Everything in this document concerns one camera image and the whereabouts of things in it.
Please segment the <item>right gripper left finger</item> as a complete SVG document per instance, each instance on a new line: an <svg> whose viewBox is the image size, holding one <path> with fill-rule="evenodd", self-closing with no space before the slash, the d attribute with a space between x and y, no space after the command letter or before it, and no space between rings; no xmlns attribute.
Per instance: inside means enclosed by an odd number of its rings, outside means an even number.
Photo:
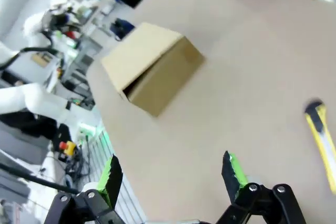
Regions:
<svg viewBox="0 0 336 224"><path fill-rule="evenodd" d="M122 180L119 160L113 155L106 162L96 189L75 196L58 193L44 223L123 223L115 210Z"/></svg>

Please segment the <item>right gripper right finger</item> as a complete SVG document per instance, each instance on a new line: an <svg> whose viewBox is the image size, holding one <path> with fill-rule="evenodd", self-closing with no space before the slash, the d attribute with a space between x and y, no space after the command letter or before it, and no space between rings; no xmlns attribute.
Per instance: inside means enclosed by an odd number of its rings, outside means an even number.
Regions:
<svg viewBox="0 0 336 224"><path fill-rule="evenodd" d="M231 205L217 223L247 223L251 216L261 216L267 224L306 223L289 185L277 184L269 189L249 182L236 156L228 151L223 156L221 175Z"/></svg>

